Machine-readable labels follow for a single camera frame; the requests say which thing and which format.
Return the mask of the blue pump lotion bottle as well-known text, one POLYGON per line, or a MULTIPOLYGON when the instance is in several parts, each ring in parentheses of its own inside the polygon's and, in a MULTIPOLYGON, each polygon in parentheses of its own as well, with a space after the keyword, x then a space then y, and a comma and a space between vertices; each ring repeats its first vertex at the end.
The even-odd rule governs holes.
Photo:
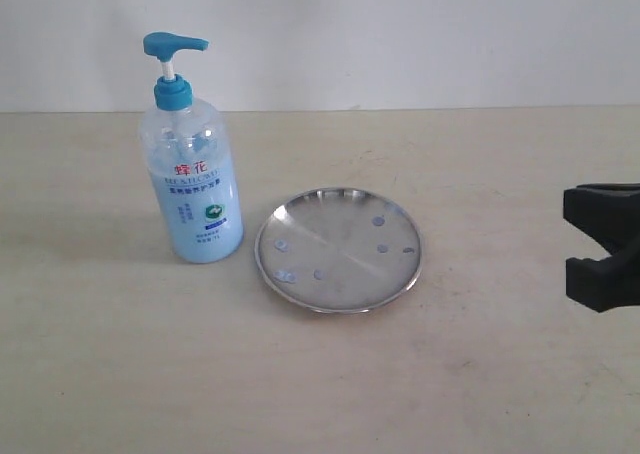
POLYGON ((154 32, 143 50, 156 58, 162 75, 155 105, 139 124, 147 170, 172 248, 196 264, 219 261, 241 244, 244 225, 231 143, 221 113, 194 96, 173 68, 181 50, 204 51, 204 39, 154 32))

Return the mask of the round stainless steel plate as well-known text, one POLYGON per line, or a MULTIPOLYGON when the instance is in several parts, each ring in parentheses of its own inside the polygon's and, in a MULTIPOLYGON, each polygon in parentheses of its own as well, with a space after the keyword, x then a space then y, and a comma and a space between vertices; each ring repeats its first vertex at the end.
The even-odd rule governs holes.
POLYGON ((325 187, 283 202, 261 225, 254 259, 266 285, 322 314, 385 306, 416 284, 426 259, 418 224, 364 189, 325 187))

